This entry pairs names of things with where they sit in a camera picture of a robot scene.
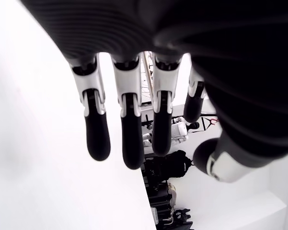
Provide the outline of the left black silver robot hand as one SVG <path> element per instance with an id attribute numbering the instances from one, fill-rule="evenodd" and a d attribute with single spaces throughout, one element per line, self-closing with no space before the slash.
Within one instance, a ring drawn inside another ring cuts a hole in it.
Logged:
<path id="1" fill-rule="evenodd" d="M 222 127 L 194 152 L 221 181 L 288 155 L 288 0 L 25 0 L 69 63 L 83 104 L 87 149 L 103 161 L 111 145 L 99 54 L 110 54 L 121 107 L 126 166 L 144 158 L 140 54 L 153 53 L 152 148 L 171 145 L 182 56 L 192 61 L 184 118 L 195 122 L 208 96 Z"/>

